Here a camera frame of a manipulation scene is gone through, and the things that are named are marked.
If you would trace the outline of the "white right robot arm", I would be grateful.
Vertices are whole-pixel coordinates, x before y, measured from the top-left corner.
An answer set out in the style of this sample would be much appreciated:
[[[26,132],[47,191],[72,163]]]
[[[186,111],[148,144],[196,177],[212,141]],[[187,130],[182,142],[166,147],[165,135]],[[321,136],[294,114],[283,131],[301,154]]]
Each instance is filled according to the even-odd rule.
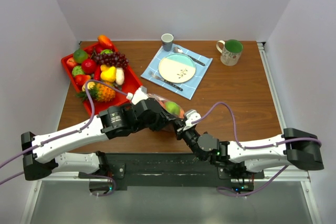
[[[292,165],[300,170],[324,169],[321,142],[317,136],[294,128],[247,143],[220,141],[208,133],[199,134],[193,126],[177,126],[175,133],[196,158],[239,178],[278,166]]]

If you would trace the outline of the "dark red grape bunch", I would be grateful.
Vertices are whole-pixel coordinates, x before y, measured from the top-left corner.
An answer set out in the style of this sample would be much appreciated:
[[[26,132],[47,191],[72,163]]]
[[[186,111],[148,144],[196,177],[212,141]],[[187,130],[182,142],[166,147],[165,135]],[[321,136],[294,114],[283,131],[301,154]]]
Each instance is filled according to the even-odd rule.
[[[114,66],[116,68],[127,68],[129,60],[124,54],[119,52],[107,53],[101,52],[92,57],[92,59],[99,65]]]

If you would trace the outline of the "clear zip bag orange zipper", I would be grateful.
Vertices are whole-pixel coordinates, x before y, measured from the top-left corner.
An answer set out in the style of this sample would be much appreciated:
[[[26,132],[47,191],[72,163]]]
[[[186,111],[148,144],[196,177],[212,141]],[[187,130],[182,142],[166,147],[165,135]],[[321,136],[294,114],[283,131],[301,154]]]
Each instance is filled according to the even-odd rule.
[[[155,132],[168,131],[175,133],[181,126],[179,121],[184,119],[182,107],[157,94],[150,93],[148,97],[156,101],[155,105],[153,102],[150,104],[149,129]]]

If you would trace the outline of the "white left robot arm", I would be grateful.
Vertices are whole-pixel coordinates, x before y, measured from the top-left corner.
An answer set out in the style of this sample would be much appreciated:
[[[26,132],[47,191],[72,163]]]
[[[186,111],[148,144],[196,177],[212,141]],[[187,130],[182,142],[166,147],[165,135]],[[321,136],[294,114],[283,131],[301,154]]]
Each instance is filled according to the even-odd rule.
[[[24,175],[27,181],[38,180],[56,172],[80,172],[103,178],[112,175],[103,152],[75,154],[81,146],[128,136],[143,129],[159,131],[176,117],[154,98],[137,104],[111,106],[82,123],[61,131],[21,135]]]

